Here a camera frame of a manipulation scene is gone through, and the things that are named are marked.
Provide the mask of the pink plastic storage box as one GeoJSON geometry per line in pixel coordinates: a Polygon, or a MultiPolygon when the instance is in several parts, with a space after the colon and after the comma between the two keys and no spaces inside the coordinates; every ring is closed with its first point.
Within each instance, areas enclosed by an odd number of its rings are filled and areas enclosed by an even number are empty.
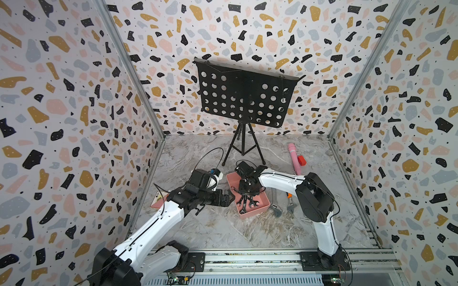
{"type": "Polygon", "coordinates": [[[232,194],[235,196],[236,210],[241,219],[247,219],[266,212],[271,203],[263,191],[259,195],[242,195],[238,193],[241,177],[236,173],[226,176],[232,194]]]}

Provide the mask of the large silver adjustable wrench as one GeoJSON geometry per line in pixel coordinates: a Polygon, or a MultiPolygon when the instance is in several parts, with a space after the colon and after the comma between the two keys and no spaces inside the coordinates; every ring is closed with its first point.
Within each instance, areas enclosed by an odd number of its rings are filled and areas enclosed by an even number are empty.
{"type": "Polygon", "coordinates": [[[277,203],[277,195],[273,188],[271,189],[271,205],[269,209],[273,211],[273,214],[276,218],[280,218],[283,214],[281,208],[277,203]]]}

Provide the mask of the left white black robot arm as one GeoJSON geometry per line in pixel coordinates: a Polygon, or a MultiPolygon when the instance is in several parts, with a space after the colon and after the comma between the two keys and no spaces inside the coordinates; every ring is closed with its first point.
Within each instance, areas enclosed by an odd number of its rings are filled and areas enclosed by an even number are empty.
{"type": "Polygon", "coordinates": [[[91,286],[142,286],[166,271],[183,270],[188,260],[184,245],[172,241],[155,254],[151,250],[192,210],[229,207],[235,196],[218,188],[223,176],[218,169],[193,170],[188,181],[170,191],[161,209],[135,233],[113,250],[103,248],[97,253],[86,281],[91,286]]]}

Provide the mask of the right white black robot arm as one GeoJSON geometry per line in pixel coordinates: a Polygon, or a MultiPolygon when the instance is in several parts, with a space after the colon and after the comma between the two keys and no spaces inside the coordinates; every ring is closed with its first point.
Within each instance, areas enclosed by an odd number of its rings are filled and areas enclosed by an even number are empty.
{"type": "Polygon", "coordinates": [[[301,256],[303,266],[325,271],[351,270],[350,259],[338,242],[333,225],[334,209],[339,204],[317,174],[289,175],[264,165],[253,168],[244,162],[235,168],[235,172],[240,176],[236,188],[240,195],[253,197],[272,188],[298,198],[304,216],[313,222],[318,241],[316,254],[301,256]]]}

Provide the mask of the silver combination wrench in box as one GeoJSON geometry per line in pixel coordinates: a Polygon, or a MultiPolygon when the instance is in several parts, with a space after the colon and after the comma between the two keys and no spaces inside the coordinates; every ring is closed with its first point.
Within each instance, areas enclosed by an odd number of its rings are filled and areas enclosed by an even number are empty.
{"type": "Polygon", "coordinates": [[[254,196],[250,195],[248,197],[248,199],[249,199],[249,207],[250,208],[258,207],[260,202],[258,200],[255,200],[254,196]]]}

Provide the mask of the playing card box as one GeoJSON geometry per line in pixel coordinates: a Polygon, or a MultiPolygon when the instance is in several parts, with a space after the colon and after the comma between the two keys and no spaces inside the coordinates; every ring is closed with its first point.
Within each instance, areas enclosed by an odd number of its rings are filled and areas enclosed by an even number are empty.
{"type": "Polygon", "coordinates": [[[152,209],[160,209],[163,206],[163,202],[167,199],[168,193],[157,192],[150,207],[152,209]]]}

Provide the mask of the pink cylinder tube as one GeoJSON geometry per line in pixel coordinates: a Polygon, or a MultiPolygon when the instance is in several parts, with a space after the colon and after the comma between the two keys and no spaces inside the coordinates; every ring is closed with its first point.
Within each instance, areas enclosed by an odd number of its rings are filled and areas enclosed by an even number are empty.
{"type": "Polygon", "coordinates": [[[298,159],[297,148],[296,148],[295,144],[294,143],[289,143],[288,144],[288,150],[289,150],[289,153],[291,155],[292,164],[293,164],[293,168],[295,170],[295,173],[296,173],[296,175],[300,176],[302,174],[302,169],[301,169],[301,164],[300,164],[299,159],[298,159]]]}

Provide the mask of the small red block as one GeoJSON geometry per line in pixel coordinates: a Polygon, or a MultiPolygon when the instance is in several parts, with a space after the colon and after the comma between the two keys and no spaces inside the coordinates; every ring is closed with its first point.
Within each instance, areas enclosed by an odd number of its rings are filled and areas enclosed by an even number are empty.
{"type": "Polygon", "coordinates": [[[303,156],[298,156],[298,162],[301,166],[305,166],[307,164],[307,161],[303,156]]]}

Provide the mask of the black perforated music stand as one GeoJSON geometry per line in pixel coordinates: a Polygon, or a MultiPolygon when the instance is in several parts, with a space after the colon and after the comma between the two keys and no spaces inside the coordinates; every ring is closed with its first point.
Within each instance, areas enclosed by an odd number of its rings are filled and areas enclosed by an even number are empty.
{"type": "Polygon", "coordinates": [[[253,135],[253,125],[282,127],[293,92],[301,77],[256,71],[230,64],[194,59],[202,111],[238,122],[228,152],[245,156],[260,151],[257,140],[246,147],[246,135],[253,135]]]}

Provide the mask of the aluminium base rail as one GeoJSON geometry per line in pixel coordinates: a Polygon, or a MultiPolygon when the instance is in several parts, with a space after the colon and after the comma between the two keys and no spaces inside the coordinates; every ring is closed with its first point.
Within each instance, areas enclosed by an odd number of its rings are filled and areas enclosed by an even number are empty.
{"type": "Polygon", "coordinates": [[[201,249],[180,272],[161,274],[150,286],[406,286],[388,249],[345,250],[322,266],[311,249],[201,249]]]}

